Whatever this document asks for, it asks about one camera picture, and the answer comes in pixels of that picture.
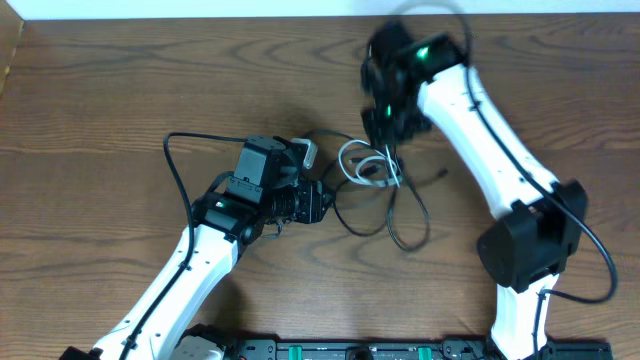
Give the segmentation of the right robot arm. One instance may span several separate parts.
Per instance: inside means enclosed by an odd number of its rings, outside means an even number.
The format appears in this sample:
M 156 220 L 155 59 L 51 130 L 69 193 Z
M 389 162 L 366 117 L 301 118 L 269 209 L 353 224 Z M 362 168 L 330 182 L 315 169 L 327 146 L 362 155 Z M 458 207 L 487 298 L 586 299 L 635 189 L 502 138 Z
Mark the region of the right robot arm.
M 393 148 L 437 127 L 473 175 L 495 219 L 477 242 L 497 284 L 491 340 L 505 359 L 541 353 L 548 304 L 538 296 L 553 289 L 580 238 L 554 204 L 582 218 L 584 189 L 561 184 L 526 149 L 446 33 L 418 42 L 401 23 L 384 24 L 369 39 L 361 81 L 374 99 L 361 112 L 374 147 Z

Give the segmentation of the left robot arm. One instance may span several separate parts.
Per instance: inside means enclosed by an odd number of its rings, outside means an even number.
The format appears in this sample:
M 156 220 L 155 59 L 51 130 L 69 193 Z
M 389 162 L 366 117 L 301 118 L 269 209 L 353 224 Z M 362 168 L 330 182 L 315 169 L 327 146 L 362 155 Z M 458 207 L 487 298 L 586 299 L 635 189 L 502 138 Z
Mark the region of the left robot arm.
M 267 225 L 319 223 L 334 192 L 306 177 L 316 145 L 308 138 L 248 136 L 235 170 L 202 196 L 185 198 L 187 225 L 175 251 L 130 312 L 89 350 L 65 359 L 168 359 L 202 303 Z

